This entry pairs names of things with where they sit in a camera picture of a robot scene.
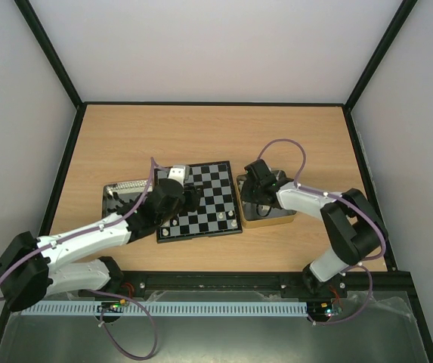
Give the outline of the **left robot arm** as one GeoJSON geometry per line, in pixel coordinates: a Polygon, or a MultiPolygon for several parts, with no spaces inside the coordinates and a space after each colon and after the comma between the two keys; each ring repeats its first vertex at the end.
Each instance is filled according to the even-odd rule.
{"type": "Polygon", "coordinates": [[[18,234],[0,256],[1,298],[19,312],[54,293],[116,287],[118,274],[106,259],[79,260],[154,234],[180,212],[195,211],[201,195],[200,187],[164,179],[134,203],[85,227],[51,236],[18,234]]]}

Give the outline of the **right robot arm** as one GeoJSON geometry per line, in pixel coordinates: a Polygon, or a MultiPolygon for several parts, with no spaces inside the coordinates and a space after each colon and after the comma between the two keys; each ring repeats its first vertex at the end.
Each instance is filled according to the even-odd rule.
{"type": "Polygon", "coordinates": [[[304,213],[323,222],[330,247],[302,271],[305,290],[312,296],[322,295],[332,278],[370,259],[376,249],[385,252],[388,232],[360,190],[328,192],[278,178],[261,159],[245,171],[242,201],[304,213]]]}

